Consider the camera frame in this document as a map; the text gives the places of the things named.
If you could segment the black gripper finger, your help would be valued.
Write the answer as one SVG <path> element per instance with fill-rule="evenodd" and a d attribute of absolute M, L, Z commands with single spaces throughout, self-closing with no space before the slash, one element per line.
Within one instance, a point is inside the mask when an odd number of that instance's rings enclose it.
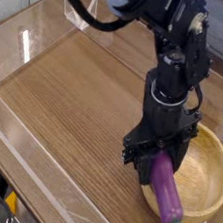
<path fill-rule="evenodd" d="M 186 152 L 188 151 L 189 141 L 184 142 L 180 140 L 176 140 L 172 150 L 172 160 L 173 160 L 173 172 L 177 172 L 182 164 L 183 159 L 186 156 Z"/>
<path fill-rule="evenodd" d="M 144 154 L 137 161 L 136 170 L 138 171 L 139 182 L 141 185 L 149 185 L 151 182 L 150 175 L 153 168 L 154 157 L 149 154 Z"/>

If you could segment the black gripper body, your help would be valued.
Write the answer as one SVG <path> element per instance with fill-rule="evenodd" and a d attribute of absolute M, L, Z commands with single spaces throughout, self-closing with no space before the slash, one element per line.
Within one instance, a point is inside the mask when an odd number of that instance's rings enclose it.
<path fill-rule="evenodd" d="M 142 119 L 123 139 L 124 164 L 133 163 L 137 167 L 141 155 L 155 156 L 160 149 L 168 152 L 172 159 L 176 140 L 190 142 L 197 136 L 197 125 L 202 118 L 201 88 L 196 88 L 199 105 L 186 109 L 188 94 L 174 102 L 165 100 L 157 86 L 157 74 L 157 70 L 152 69 L 146 75 Z"/>

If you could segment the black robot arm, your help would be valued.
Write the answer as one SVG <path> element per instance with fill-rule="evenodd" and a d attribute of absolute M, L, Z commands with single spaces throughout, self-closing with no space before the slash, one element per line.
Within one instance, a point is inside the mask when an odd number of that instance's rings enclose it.
<path fill-rule="evenodd" d="M 123 139 L 124 163 L 132 163 L 139 182 L 151 182 L 155 155 L 169 153 L 177 171 L 202 118 L 200 107 L 187 109 L 189 93 L 202 99 L 201 81 L 208 77 L 211 59 L 207 47 L 206 0 L 106 0 L 116 16 L 102 22 L 82 0 L 68 0 L 91 27 L 104 32 L 125 28 L 136 19 L 153 32 L 157 66 L 148 71 L 143 114 L 139 124 Z"/>

